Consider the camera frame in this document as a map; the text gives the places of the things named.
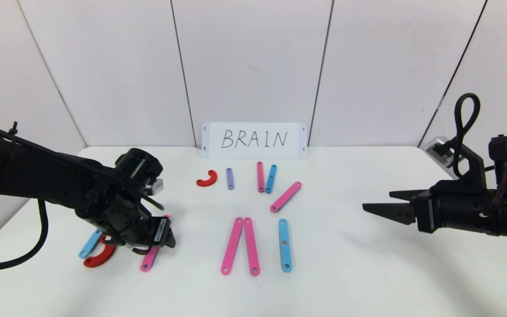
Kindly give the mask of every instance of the white table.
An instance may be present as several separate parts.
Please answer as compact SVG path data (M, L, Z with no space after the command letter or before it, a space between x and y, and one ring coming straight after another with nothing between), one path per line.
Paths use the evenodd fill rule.
M113 166L128 148L79 155ZM175 249L153 269L125 247L101 267L77 254L93 231L48 203L50 233L39 254L0 271L0 317L507 316L507 237L439 229L420 233L369 214L361 203L428 188L447 175L417 148L311 148L309 158L265 161L278 171L271 195L256 190L256 160L206 160L195 148L143 148L165 170L154 198L171 214ZM227 190L224 170L234 170ZM195 184L219 172L211 187ZM294 181L299 193L277 214L269 205ZM159 210L154 214L161 215ZM261 273L248 273L242 237L229 276L219 269L235 217L252 217ZM294 270L279 264L277 221L288 219ZM31 200L0 231L0 261L26 253L40 233Z

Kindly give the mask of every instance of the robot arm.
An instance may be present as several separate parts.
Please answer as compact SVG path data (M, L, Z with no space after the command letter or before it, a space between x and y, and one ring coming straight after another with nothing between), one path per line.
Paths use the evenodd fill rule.
M475 110L463 129L460 112L466 98L476 98ZM459 128L466 133L472 126L479 110L480 102L475 95L466 94L459 98L455 110L457 137L434 149L441 155L448 155L449 148L455 150L453 170L459 179L439 181L429 189L390 192L390 197L408 203L364 203L363 209L405 225L417 221L418 230L422 232L433 233L446 227L507 236L507 136L499 135L489 143L497 189L487 189L485 171L491 169L485 169L482 158L462 144L464 133L459 134ZM460 175L457 167L459 154L469 163L469 170L464 175Z
M175 247L169 218L153 217L140 201L163 210L148 197L163 188L162 171L155 157L135 148L108 168L20 139L16 123L9 133L0 130L0 195L36 198L41 210L44 201L75 209L79 218L111 236L108 243L129 245L138 254L155 245Z

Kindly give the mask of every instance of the black cable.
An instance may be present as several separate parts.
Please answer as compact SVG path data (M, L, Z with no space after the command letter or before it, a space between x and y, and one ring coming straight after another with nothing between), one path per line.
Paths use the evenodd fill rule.
M11 140L12 138L14 138L12 134L7 133L7 132L5 132L3 130L0 130L0 136L2 138L6 138L6 139L9 139L9 140ZM85 169L85 170L90 171L93 174L101 176L101 177L105 178L107 181L109 181L111 183L114 183L116 185L119 185L121 188L127 190L128 192L132 193L133 195L136 195L136 196L144 199L145 201L151 203L154 207L158 208L159 210L164 210L164 207L163 207L163 205L161 203L158 203L157 201L151 199L147 195L145 195L142 192L140 192L138 189L135 189L133 186L129 185L128 183L125 183L121 179L118 179L118 178L114 177L113 175L109 175L105 171L102 171L102 170L100 170L98 168L95 168L95 167L93 167L93 166L91 166L89 164L85 164L83 162L79 162L79 161L73 160L73 159L71 159L71 158L69 158L67 156L61 155L60 153L56 153L56 152L54 152L52 150L49 150L48 148L45 148L43 146L40 146L40 145L38 145L36 143L33 143L33 142L30 142L30 141L24 140L22 138L19 138L18 136L15 136L15 140L16 140L16 143L18 143L20 145L32 148L32 149L34 149L36 151L44 153L45 155L48 155L48 156L50 156L52 158L55 158L56 160L59 160L59 161L62 161L62 162L74 165L77 168Z
M471 98L471 100L473 100L473 114L471 114L469 121L467 121L467 124L463 126L461 109L463 107L463 102L468 98ZM457 103L455 103L455 128L457 129L457 135L455 135L455 138L453 138L450 142L452 143L453 149L455 149L455 152L453 153L453 172L459 178L463 176L461 172L459 172L459 157L461 155L463 139L465 138L465 134L467 134L467 132L469 132L473 126L474 121L477 120L479 112L481 112L481 101L478 96L472 92L460 96L457 100Z
M46 237L48 236L48 215L46 214L46 205L44 204L44 200L38 200L38 213L40 214L40 237L38 238L36 245L34 245L32 250L28 251L28 253L22 255L21 257L6 262L0 262L0 269L8 269L10 267L20 265L28 259L34 257L34 255L40 251L46 241Z

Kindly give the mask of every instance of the purple plastic bar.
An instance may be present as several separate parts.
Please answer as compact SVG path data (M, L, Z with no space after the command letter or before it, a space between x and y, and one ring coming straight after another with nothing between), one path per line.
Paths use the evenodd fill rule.
M232 174L231 168L226 169L226 183L229 190L234 189L234 175Z

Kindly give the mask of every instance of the panel seam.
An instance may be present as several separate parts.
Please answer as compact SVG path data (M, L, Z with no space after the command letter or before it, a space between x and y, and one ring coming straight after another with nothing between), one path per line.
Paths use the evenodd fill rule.
M185 96L187 97L187 107L189 108L189 118L191 119L191 130L193 131L193 140L197 147L197 136L195 136L195 124L193 124L193 114L191 113L191 102L189 102L189 90L187 89L187 79L185 78L185 68L183 67L183 56L181 56L181 45L179 44L179 34L177 33L177 24L175 23L175 11L173 10L173 0L171 4L171 15L173 16L173 27L175 28L175 38L177 39L177 50L179 50L179 61L181 62L181 73L183 74L183 84L185 85Z
M445 88L445 92L443 92L443 96L441 96L441 100L439 101L437 108L435 108L435 112L433 113L433 116L431 116L431 120L428 123L428 127L424 131L424 134L422 135L420 142L418 142L418 146L417 146L418 148L422 145L422 142L424 142L424 138L426 137L426 134L428 133L431 123L435 119L435 115L437 115L439 107L441 107L443 99L445 98L445 95L447 94L449 87L451 86L451 83L453 82L453 79L455 78L455 75L457 74L457 71L459 70L459 66L461 66L461 62L463 61L463 58L465 57L467 49L469 48L469 44L470 44L471 40L473 40L473 36L474 36L475 32L477 31L477 26L478 26L479 22L481 21L482 14L483 14L483 12L485 12L485 8L486 8L487 3L488 3L488 0L485 0L485 4L483 4L483 6L482 6L481 13L478 15L477 22L475 23L475 25L473 27L473 32L471 32L471 34L470 34L469 40L468 40L467 44L465 45L465 50L463 50L463 54L461 54L461 58L459 59L459 62L457 63L457 67L455 67L455 71L453 72L453 75L451 76L451 79L449 80L449 84L447 84L447 87Z
M66 100L64 100L64 96L62 96L62 92L58 88L58 84L56 84L56 81L54 80L54 76L52 75L52 72L50 72L50 68L48 68L48 63L46 63L46 60L44 58L44 55L42 54L42 51L40 50L40 46L38 46L37 39L34 37L33 30L30 28L29 21L26 19L25 12L22 9L21 3L19 0L17 0L18 8L21 10L22 18L25 20L26 27L29 29L30 36L33 38L34 44L37 47L38 54L40 54L40 58L42 58L42 62L44 63L44 67L46 67L46 71L48 71L48 74L50 75L50 78L52 80L52 83L54 84L54 87L56 88L56 91L58 92L58 95L60 96L60 99L62 99L62 103L64 104L64 107L66 108L66 111L68 112L68 115L72 119L72 122L74 123L74 126L76 127L76 130L79 134L79 137L81 138L81 141L87 147L87 142L85 141L85 138L83 138L83 134L81 133L81 130L79 130L79 126L77 125L76 120L74 120L74 117L72 116L72 112L70 111L70 108L68 108L68 104L66 104Z
M314 127L314 116L316 115L316 104L318 103L318 93L320 92L320 81L322 80L322 69L324 68L324 58L326 58L326 47L328 46L328 36L330 35L330 24L332 24L332 12L334 11L334 0L330 6L330 16L328 17L328 28L326 29L326 40L324 40L324 51L322 52L322 62L320 63L320 74L318 75L318 85L316 85L316 96L314 98L314 108L312 109L312 120L310 121L310 132L308 133L308 142L306 146L310 146L310 138L312 138L312 127Z

